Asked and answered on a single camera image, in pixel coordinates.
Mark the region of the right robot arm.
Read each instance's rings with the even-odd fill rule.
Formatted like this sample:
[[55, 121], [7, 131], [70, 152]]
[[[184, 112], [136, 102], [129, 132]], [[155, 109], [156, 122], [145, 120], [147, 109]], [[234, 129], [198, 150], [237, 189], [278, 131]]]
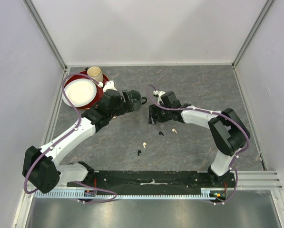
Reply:
[[235, 158], [250, 144], [251, 135], [236, 112], [231, 108], [212, 111], [181, 104], [172, 91], [155, 89], [150, 99], [153, 104], [148, 107], [149, 124], [173, 120], [210, 130], [218, 151], [208, 168], [207, 181], [213, 187], [220, 186], [225, 181], [225, 175], [231, 170]]

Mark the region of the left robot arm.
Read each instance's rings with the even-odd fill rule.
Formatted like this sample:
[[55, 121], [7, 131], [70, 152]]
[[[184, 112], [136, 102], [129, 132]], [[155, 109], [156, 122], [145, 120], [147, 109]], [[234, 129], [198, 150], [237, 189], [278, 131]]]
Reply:
[[53, 141], [25, 152], [22, 175], [36, 190], [48, 193], [58, 184], [78, 181], [88, 187], [94, 181], [93, 169], [84, 162], [62, 165], [61, 161], [76, 146], [107, 126], [114, 116], [132, 112], [134, 105], [129, 92], [108, 89], [101, 99], [80, 115], [73, 126]]

